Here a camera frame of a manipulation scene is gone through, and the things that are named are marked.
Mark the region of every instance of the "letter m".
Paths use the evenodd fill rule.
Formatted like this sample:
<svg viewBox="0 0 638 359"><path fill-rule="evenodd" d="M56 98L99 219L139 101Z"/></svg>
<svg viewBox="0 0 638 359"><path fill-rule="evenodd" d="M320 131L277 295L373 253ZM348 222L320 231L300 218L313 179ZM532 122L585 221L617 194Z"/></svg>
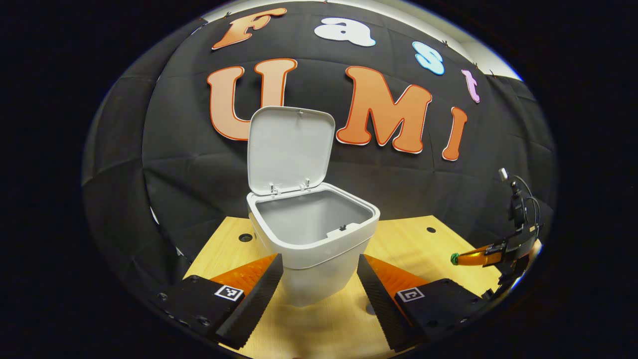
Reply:
<svg viewBox="0 0 638 359"><path fill-rule="evenodd" d="M432 95L426 89L410 85L395 102L383 75L371 68L350 66L346 74L354 81L352 103L346 126L337 131L342 143L365 145L372 135L367 131L368 114L372 115L376 140L384 146L401 125L392 146L399 151L420 153L423 150L423 127L427 105Z"/></svg>

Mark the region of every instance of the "orange letter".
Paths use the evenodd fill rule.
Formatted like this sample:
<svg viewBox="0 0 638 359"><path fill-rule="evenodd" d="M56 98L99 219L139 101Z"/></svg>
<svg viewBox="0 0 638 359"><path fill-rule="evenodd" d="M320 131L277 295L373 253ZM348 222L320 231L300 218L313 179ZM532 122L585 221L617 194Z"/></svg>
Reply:
<svg viewBox="0 0 638 359"><path fill-rule="evenodd" d="M426 89L410 85L394 102L383 75L371 68L350 66L346 74L354 81L350 115L346 126L337 131L337 140L347 144L364 145L372 135L366 130L367 116L372 115L376 141L384 146L399 127L399 135L392 146L399 151L420 153L423 150L421 136L426 120L427 105L432 95Z"/></svg>
<svg viewBox="0 0 638 359"><path fill-rule="evenodd" d="M232 45L234 43L248 40L253 34L247 34L248 28L252 27L253 30L259 30L268 24L271 20L271 15L280 16L286 13L286 9L277 8L268 11L262 11L260 13L240 17L230 23L230 29L224 35L218 43L212 46L213 50L221 49L224 46Z"/></svg>
<svg viewBox="0 0 638 359"><path fill-rule="evenodd" d="M296 68L297 62L293 59L272 59L255 65L255 72L262 76L262 107L283 106L286 76Z"/></svg>
<svg viewBox="0 0 638 359"><path fill-rule="evenodd" d="M448 161L456 161L459 159L459 146L461 145L461 137L463 136L463 127L468 121L468 115L458 107L452 108L452 131L447 146L443 149L443 158Z"/></svg>
<svg viewBox="0 0 638 359"><path fill-rule="evenodd" d="M262 107L283 106L286 75L297 67L293 59L272 59L255 65L262 75ZM244 68L233 66L208 75L211 85L211 122L222 136L236 141L247 141L250 121L235 114L235 83L244 75Z"/></svg>

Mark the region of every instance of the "pink letter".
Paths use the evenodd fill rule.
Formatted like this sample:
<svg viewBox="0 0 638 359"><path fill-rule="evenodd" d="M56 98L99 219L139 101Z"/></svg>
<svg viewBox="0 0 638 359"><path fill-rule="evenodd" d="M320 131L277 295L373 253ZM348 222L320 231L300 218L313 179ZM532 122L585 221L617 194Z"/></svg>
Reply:
<svg viewBox="0 0 638 359"><path fill-rule="evenodd" d="M477 94L476 85L477 81L472 77L472 73L468 70L461 70L463 75L465 75L465 79L468 82L468 91L470 92L470 96L474 102L478 103L480 101L480 97Z"/></svg>

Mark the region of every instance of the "black screw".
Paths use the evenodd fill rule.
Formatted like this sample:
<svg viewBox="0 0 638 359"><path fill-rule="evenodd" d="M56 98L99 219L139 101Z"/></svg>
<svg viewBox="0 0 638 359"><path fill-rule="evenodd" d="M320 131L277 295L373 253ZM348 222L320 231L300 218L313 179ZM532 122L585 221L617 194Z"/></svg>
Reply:
<svg viewBox="0 0 638 359"><path fill-rule="evenodd" d="M204 318L204 317L199 317L197 318L197 321L203 325L203 326L209 326L211 325L211 321L209 321L208 319Z"/></svg>
<svg viewBox="0 0 638 359"><path fill-rule="evenodd" d="M242 242L249 242L253 239L253 236L248 234L248 233L244 233L242 235L239 236L239 240Z"/></svg>

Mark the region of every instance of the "white letter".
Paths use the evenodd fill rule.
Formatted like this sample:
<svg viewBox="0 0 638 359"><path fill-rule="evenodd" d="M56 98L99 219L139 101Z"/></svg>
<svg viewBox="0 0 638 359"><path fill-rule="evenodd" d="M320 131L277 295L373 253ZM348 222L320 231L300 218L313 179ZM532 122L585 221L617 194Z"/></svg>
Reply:
<svg viewBox="0 0 638 359"><path fill-rule="evenodd" d="M366 47L376 44L376 41L370 37L370 28L359 21L329 17L321 20L321 22L326 25L320 25L315 28L315 34L320 38L349 41L355 45Z"/></svg>

